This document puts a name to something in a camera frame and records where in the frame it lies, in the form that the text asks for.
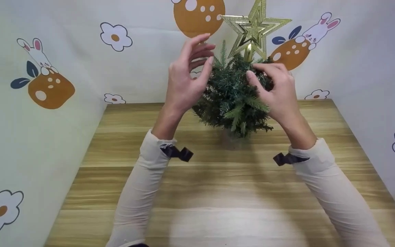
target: gold star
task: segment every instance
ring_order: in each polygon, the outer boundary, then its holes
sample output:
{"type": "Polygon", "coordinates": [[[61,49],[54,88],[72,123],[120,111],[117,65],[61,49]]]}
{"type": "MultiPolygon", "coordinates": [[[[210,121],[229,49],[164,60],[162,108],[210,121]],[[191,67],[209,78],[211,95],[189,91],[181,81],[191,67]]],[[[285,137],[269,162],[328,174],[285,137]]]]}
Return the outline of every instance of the gold star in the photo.
{"type": "Polygon", "coordinates": [[[248,16],[223,15],[222,18],[238,34],[229,57],[249,47],[251,58],[255,51],[263,59],[267,58],[266,36],[292,21],[291,19],[266,18],[266,0],[255,0],[248,16]]]}

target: person's right hand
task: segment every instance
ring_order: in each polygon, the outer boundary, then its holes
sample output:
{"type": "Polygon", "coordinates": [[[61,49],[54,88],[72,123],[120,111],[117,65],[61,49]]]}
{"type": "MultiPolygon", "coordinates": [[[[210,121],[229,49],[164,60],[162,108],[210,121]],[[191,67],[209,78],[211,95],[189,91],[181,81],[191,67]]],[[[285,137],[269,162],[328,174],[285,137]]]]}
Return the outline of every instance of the person's right hand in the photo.
{"type": "Polygon", "coordinates": [[[257,86],[260,100],[269,105],[269,116],[284,125],[285,122],[292,121],[301,115],[297,94],[295,92],[295,79],[288,72],[284,64],[256,63],[253,67],[263,71],[274,81],[274,88],[266,91],[260,84],[254,72],[246,72],[246,78],[251,86],[257,86]]]}
{"type": "Polygon", "coordinates": [[[312,148],[316,143],[316,136],[301,115],[292,74],[287,71],[284,64],[279,63],[257,63],[253,67],[265,72],[274,81],[274,88],[266,91],[252,71],[246,72],[249,84],[257,86],[260,100],[269,105],[269,116],[284,129],[293,148],[312,148]]]}

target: wood grain surface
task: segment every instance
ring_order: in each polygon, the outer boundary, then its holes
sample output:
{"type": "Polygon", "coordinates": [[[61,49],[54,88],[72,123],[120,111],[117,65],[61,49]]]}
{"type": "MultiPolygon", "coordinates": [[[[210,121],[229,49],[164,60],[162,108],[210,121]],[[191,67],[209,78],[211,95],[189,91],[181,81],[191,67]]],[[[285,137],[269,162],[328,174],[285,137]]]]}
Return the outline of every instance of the wood grain surface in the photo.
{"type": "MultiPolygon", "coordinates": [[[[331,100],[300,101],[313,131],[363,195],[395,247],[395,202],[331,100]]],[[[47,240],[48,247],[103,247],[122,188],[161,104],[109,105],[47,240]]],[[[275,122],[240,150],[190,111],[175,138],[194,152],[172,159],[147,232],[151,247],[335,247],[339,237],[289,165],[273,156],[289,141],[275,122]]]]}

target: black ribbon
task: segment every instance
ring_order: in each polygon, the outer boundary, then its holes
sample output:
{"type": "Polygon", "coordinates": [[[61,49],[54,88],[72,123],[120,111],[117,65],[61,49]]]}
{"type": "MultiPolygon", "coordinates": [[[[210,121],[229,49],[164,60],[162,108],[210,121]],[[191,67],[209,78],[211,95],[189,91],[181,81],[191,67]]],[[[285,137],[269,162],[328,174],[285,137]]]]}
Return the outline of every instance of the black ribbon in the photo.
{"type": "Polygon", "coordinates": [[[290,153],[284,155],[283,153],[279,153],[278,155],[274,156],[274,161],[280,167],[284,164],[294,164],[303,161],[308,161],[309,158],[301,158],[290,153]]]}
{"type": "Polygon", "coordinates": [[[161,150],[166,154],[169,158],[179,158],[182,161],[188,162],[190,158],[193,156],[193,152],[188,150],[187,148],[183,148],[181,151],[177,149],[177,147],[170,145],[167,147],[162,147],[161,150]]]}

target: artificial pine tree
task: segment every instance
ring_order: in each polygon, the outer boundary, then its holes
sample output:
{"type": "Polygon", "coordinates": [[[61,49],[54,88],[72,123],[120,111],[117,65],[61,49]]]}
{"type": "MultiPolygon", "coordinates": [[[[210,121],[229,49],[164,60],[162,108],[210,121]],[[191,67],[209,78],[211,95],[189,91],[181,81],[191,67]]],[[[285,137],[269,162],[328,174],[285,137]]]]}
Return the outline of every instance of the artificial pine tree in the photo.
{"type": "MultiPolygon", "coordinates": [[[[256,62],[273,63],[270,58],[256,62]]],[[[254,61],[249,62],[240,54],[228,60],[225,41],[223,42],[220,58],[215,58],[207,89],[193,106],[193,111],[201,122],[229,129],[238,138],[247,137],[252,131],[267,132],[273,129],[266,123],[269,119],[268,105],[258,98],[257,87],[248,84],[246,72],[254,72],[267,91],[273,88],[273,81],[263,72],[252,68],[252,63],[254,61]]]]}

